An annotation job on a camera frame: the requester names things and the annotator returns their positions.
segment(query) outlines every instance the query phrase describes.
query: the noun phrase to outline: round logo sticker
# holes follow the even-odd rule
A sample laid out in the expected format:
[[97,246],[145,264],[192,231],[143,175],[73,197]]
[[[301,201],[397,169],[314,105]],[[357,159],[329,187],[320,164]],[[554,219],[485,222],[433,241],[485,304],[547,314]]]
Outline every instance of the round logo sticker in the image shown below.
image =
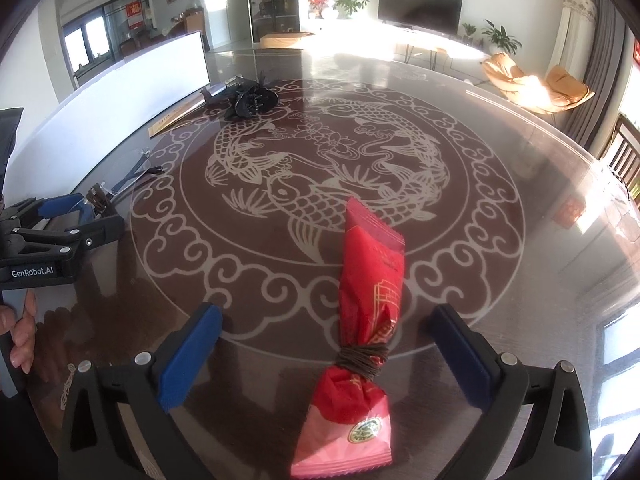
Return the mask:
[[352,444],[362,444],[378,436],[382,428],[382,419],[378,416],[368,418],[356,424],[349,433],[349,442]]

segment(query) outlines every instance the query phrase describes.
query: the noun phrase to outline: human hand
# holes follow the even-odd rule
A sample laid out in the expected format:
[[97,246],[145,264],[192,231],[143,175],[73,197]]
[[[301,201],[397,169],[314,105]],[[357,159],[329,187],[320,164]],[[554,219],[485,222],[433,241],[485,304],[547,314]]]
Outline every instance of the human hand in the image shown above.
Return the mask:
[[24,311],[22,319],[15,321],[15,313],[12,308],[0,305],[0,335],[11,331],[14,347],[11,350],[9,359],[11,364],[17,368],[22,367],[22,371],[28,374],[33,365],[33,349],[35,346],[36,333],[36,296],[32,290],[27,291],[24,298]]

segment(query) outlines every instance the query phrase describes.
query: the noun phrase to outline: gray curtain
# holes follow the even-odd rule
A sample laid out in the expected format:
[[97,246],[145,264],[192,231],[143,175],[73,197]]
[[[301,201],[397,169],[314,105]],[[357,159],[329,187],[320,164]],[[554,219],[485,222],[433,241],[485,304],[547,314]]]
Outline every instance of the gray curtain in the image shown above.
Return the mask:
[[595,95],[571,111],[564,127],[564,133],[587,150],[609,106],[622,60],[626,32],[625,20],[611,0],[594,1],[598,6],[598,23],[584,83]]

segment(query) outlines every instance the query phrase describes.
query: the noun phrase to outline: wooden chair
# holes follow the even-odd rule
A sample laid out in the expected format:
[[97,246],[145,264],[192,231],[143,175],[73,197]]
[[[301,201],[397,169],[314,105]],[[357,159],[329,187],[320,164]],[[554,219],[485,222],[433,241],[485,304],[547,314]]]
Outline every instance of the wooden chair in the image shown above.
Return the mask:
[[618,116],[609,145],[600,160],[623,182],[630,195],[640,202],[640,131],[623,114]]

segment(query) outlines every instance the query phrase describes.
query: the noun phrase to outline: curtain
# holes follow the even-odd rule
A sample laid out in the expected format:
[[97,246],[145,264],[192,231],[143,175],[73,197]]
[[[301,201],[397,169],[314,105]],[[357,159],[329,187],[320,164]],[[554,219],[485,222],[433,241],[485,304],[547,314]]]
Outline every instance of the curtain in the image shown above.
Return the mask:
[[562,0],[558,38],[547,72],[559,65],[578,81],[584,79],[597,16],[598,7],[593,0]]
[[564,133],[589,149],[614,89],[625,44],[626,25],[611,0],[593,0],[598,7],[593,48],[584,82],[595,96],[571,112]]

